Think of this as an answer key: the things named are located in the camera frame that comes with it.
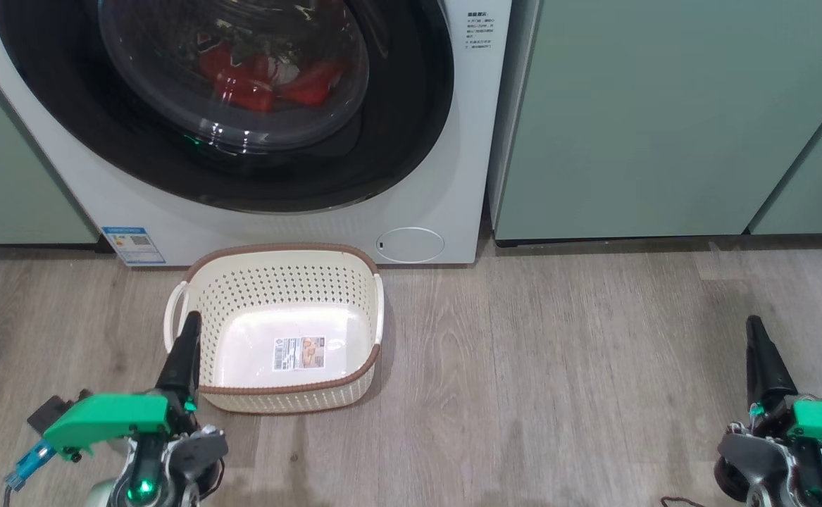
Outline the green cabinet with dark plinth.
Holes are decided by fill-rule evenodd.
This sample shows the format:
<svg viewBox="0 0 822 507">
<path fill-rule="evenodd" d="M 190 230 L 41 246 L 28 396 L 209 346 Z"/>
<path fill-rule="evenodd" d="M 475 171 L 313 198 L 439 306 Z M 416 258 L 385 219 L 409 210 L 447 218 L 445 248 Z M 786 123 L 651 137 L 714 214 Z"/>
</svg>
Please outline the green cabinet with dark plinth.
<svg viewBox="0 0 822 507">
<path fill-rule="evenodd" d="M 93 245 L 99 233 L 0 90 L 0 245 Z"/>
</svg>

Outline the blue energy label sticker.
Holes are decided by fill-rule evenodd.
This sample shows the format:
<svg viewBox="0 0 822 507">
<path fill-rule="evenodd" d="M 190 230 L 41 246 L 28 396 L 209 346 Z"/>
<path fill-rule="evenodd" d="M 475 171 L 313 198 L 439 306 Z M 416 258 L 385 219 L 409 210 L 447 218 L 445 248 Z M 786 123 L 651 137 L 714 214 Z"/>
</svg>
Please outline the blue energy label sticker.
<svg viewBox="0 0 822 507">
<path fill-rule="evenodd" d="M 162 253 L 143 227 L 102 227 L 101 231 L 128 266 L 166 264 Z"/>
</svg>

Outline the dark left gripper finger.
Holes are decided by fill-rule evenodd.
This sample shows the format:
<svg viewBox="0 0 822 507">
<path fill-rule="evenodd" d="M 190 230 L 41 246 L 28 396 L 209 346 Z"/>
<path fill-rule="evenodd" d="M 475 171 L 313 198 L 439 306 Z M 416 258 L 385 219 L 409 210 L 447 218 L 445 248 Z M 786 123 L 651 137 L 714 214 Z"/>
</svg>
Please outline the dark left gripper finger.
<svg viewBox="0 0 822 507">
<path fill-rule="evenodd" d="M 154 385 L 163 394 L 172 394 L 188 413 L 197 411 L 201 325 L 199 312 L 189 312 L 186 315 L 181 334 L 173 341 L 173 347 L 167 353 L 165 365 Z"/>
</svg>

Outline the red and white jersey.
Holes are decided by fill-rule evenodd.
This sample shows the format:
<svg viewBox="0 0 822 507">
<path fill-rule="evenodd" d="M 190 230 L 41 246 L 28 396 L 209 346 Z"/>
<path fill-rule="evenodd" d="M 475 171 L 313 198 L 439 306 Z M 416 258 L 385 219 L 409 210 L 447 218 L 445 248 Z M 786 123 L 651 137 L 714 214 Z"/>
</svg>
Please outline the red and white jersey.
<svg viewBox="0 0 822 507">
<path fill-rule="evenodd" d="M 237 61 L 226 42 L 199 52 L 197 65 L 223 102 L 259 113 L 272 112 L 278 100 L 323 106 L 347 66 L 343 61 L 315 61 L 299 67 L 266 54 Z"/>
</svg>

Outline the black printed text sticker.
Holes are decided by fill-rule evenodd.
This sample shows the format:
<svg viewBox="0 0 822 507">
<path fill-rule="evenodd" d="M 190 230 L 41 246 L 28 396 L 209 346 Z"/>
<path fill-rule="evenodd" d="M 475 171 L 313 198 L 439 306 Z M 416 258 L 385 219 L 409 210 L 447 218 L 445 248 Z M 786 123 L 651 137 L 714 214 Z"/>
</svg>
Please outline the black printed text sticker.
<svg viewBox="0 0 822 507">
<path fill-rule="evenodd" d="M 464 49 L 487 51 L 492 48 L 495 19 L 487 11 L 470 11 L 464 20 Z"/>
</svg>

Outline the round white filter cover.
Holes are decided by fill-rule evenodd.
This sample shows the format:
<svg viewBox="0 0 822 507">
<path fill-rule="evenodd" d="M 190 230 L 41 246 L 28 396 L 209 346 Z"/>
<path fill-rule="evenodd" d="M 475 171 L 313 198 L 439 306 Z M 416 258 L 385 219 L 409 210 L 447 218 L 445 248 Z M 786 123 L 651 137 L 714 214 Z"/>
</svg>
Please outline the round white filter cover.
<svg viewBox="0 0 822 507">
<path fill-rule="evenodd" d="M 378 238 L 375 250 L 388 263 L 427 263 L 442 254 L 445 241 L 436 232 L 422 227 L 392 229 Z"/>
</svg>

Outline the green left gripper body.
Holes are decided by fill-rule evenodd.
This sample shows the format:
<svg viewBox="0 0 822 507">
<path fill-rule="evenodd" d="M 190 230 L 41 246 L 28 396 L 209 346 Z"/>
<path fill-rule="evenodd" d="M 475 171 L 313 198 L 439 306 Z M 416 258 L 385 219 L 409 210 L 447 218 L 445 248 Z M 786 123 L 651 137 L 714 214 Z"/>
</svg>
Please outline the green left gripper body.
<svg viewBox="0 0 822 507">
<path fill-rule="evenodd" d="M 124 487 L 217 487 L 226 469 L 224 431 L 202 427 L 172 394 L 93 394 L 43 435 L 57 455 L 77 461 L 98 443 L 128 445 Z"/>
</svg>

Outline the white front-load washing machine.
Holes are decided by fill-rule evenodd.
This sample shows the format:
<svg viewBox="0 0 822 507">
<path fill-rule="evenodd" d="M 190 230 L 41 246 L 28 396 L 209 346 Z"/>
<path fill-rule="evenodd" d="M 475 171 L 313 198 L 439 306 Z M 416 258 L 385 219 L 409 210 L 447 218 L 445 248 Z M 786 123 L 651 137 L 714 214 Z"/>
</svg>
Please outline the white front-load washing machine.
<svg viewBox="0 0 822 507">
<path fill-rule="evenodd" d="M 179 198 L 140 182 L 92 153 L 25 86 L 0 38 L 0 90 L 87 218 L 102 227 L 143 227 L 166 260 L 189 266 L 212 251 L 253 244 L 345 244 L 388 264 L 375 250 L 400 227 L 439 234 L 444 250 L 427 263 L 467 264 L 476 256 L 504 48 L 513 0 L 439 0 L 454 62 L 452 105 L 430 153 L 401 182 L 349 206 L 304 214 L 251 214 Z M 495 19 L 492 48 L 464 49 L 470 11 Z"/>
</svg>

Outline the green cabinet with white side panel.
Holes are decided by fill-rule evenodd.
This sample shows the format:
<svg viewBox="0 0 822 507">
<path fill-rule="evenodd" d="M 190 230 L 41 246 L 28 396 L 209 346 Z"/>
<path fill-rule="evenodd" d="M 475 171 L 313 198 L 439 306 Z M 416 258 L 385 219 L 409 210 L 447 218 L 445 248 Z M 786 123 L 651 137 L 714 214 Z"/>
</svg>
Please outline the green cabinet with white side panel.
<svg viewBox="0 0 822 507">
<path fill-rule="evenodd" d="M 734 235 L 822 125 L 822 0 L 534 0 L 501 245 Z"/>
</svg>

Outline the white product label sticker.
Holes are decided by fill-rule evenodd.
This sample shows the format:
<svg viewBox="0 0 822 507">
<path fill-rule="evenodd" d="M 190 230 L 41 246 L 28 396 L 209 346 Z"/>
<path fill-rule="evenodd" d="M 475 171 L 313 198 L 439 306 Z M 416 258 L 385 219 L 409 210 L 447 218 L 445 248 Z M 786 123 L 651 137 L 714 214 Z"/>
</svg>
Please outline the white product label sticker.
<svg viewBox="0 0 822 507">
<path fill-rule="evenodd" d="M 323 336 L 276 338 L 273 341 L 273 372 L 323 369 L 326 356 Z"/>
</svg>

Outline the cream perforated laundry basket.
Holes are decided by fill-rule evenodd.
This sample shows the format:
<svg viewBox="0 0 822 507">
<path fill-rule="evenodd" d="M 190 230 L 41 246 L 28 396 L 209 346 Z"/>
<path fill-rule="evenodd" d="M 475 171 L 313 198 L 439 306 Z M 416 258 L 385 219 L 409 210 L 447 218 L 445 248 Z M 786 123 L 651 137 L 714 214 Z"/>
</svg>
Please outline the cream perforated laundry basket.
<svg viewBox="0 0 822 507">
<path fill-rule="evenodd" d="M 385 290 L 375 263 L 339 244 L 249 245 L 199 259 L 169 295 L 171 350 L 201 314 L 199 394 L 221 411 L 291 415 L 360 401 L 382 351 Z M 323 369 L 273 372 L 276 338 L 323 336 Z"/>
</svg>

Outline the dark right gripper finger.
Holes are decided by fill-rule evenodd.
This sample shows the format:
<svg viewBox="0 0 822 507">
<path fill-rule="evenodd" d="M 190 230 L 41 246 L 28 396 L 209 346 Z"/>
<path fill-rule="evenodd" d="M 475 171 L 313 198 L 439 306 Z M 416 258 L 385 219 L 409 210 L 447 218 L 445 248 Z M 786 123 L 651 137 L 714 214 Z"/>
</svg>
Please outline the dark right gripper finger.
<svg viewBox="0 0 822 507">
<path fill-rule="evenodd" d="M 747 407 L 762 408 L 765 414 L 784 418 L 792 414 L 788 400 L 798 391 L 778 347 L 771 340 L 758 315 L 746 321 Z"/>
</svg>

